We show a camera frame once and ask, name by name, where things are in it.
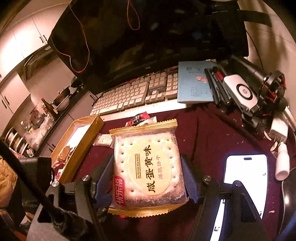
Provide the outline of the small red candy wrapper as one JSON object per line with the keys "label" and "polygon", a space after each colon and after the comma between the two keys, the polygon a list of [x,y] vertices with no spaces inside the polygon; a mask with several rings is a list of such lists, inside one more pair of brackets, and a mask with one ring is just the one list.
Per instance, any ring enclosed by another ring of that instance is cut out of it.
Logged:
{"label": "small red candy wrapper", "polygon": [[129,121],[127,121],[125,126],[136,126],[149,118],[150,116],[147,112],[139,113],[133,118],[131,118]]}

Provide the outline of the black computer monitor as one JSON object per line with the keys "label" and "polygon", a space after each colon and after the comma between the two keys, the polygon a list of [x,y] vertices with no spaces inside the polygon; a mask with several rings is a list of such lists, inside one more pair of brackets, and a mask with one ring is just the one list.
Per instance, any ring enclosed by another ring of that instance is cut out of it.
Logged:
{"label": "black computer monitor", "polygon": [[93,94],[180,61],[247,56],[237,1],[71,1],[48,43]]}

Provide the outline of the salted egg yolk biscuit pack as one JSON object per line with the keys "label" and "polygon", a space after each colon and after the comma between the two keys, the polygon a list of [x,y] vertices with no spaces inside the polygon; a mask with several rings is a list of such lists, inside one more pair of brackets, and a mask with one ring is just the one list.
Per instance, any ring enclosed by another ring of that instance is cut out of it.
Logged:
{"label": "salted egg yolk biscuit pack", "polygon": [[178,143],[177,120],[114,128],[112,202],[108,212],[127,217],[166,214],[189,200]]}

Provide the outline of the gold cardboard box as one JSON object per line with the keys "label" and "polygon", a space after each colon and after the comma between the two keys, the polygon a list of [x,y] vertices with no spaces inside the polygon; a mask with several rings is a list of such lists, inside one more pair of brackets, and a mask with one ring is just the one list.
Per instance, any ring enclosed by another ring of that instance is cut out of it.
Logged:
{"label": "gold cardboard box", "polygon": [[62,184],[70,183],[86,152],[103,127],[98,114],[72,122],[51,154],[52,168]]}

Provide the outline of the white charger plug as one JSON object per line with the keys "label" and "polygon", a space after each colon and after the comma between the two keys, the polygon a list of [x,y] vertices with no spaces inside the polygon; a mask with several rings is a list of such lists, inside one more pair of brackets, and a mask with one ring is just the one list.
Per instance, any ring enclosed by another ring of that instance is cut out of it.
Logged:
{"label": "white charger plug", "polygon": [[288,120],[287,118],[279,112],[275,112],[273,115],[273,121],[269,132],[263,132],[265,137],[274,142],[286,142],[288,137]]}

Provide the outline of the white small bottle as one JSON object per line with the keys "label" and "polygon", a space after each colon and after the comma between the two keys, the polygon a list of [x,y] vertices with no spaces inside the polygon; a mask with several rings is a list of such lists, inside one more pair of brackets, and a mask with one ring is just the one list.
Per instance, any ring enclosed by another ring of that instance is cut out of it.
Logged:
{"label": "white small bottle", "polygon": [[278,146],[278,154],[275,164],[275,178],[278,181],[285,180],[290,174],[290,156],[287,151],[287,146],[281,142]]}

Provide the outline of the dark glass bottle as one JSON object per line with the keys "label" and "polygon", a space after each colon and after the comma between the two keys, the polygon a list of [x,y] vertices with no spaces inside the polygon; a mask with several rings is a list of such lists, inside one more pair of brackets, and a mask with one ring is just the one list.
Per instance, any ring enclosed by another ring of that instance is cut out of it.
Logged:
{"label": "dark glass bottle", "polygon": [[43,101],[47,111],[52,115],[52,117],[54,118],[54,120],[57,120],[59,118],[58,114],[54,111],[53,107],[51,106],[51,104],[49,104],[44,98],[41,98],[41,100]]}

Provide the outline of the black wok with lid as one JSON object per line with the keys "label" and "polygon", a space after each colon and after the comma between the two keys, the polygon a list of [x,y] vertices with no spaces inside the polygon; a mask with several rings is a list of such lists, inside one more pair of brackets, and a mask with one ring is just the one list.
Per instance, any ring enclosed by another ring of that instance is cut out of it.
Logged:
{"label": "black wok with lid", "polygon": [[58,96],[52,101],[52,105],[58,106],[67,96],[70,95],[69,86],[66,87],[61,93],[58,93]]}

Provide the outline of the white smartphone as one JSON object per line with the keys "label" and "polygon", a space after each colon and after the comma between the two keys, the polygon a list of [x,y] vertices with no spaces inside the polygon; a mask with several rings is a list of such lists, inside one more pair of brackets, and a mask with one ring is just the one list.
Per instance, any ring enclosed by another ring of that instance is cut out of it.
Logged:
{"label": "white smartphone", "polygon": [[234,181],[242,182],[259,216],[263,217],[268,187],[268,165],[265,154],[228,156],[223,181],[227,184],[232,184]]}

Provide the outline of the clear wrapped biscuit bar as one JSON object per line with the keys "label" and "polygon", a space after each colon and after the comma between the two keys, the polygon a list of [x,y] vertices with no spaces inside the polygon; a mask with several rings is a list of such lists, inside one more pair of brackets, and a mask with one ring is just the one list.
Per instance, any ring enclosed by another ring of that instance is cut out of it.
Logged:
{"label": "clear wrapped biscuit bar", "polygon": [[93,146],[113,147],[113,139],[110,134],[99,133],[93,142]]}

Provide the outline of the blue notebook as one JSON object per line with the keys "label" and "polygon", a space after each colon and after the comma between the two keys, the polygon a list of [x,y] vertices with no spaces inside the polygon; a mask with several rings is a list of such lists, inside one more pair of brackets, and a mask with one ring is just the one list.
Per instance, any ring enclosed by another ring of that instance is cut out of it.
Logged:
{"label": "blue notebook", "polygon": [[185,104],[212,102],[213,96],[205,69],[217,66],[212,61],[182,61],[178,65],[177,102]]}

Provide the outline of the beige mechanical keyboard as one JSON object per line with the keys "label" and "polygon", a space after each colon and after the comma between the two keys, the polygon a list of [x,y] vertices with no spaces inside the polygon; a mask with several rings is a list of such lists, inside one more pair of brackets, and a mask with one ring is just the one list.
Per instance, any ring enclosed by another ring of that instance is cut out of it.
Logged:
{"label": "beige mechanical keyboard", "polygon": [[138,106],[176,99],[178,72],[150,73],[108,90],[95,101],[90,115],[117,113]]}

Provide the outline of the black marker pen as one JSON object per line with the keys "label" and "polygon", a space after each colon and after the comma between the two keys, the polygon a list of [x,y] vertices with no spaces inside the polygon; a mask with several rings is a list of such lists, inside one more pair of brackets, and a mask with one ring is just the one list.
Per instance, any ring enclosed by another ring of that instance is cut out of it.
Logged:
{"label": "black marker pen", "polygon": [[218,94],[216,92],[214,83],[212,81],[212,78],[211,78],[210,73],[209,73],[207,68],[204,69],[204,73],[205,73],[205,75],[207,77],[207,80],[208,80],[208,83],[209,83],[209,86],[210,86],[210,90],[211,90],[211,93],[212,93],[212,96],[213,96],[213,102],[214,102],[215,106],[219,106],[219,104],[220,104],[219,97],[218,97]]}

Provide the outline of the dark red table cloth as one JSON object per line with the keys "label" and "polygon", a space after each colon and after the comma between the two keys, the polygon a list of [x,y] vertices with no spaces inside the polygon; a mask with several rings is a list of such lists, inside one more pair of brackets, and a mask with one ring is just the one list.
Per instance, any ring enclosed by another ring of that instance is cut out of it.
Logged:
{"label": "dark red table cloth", "polygon": [[[217,181],[224,177],[225,161],[231,155],[265,154],[268,161],[268,192],[263,215],[267,237],[278,235],[282,217],[281,183],[274,178],[275,158],[271,142],[252,135],[241,123],[241,113],[222,113],[213,104],[157,113],[158,121],[176,119],[180,153],[206,175]],[[199,205],[188,201],[164,215],[122,218],[108,215],[103,224],[108,240],[188,240],[199,214]]]}

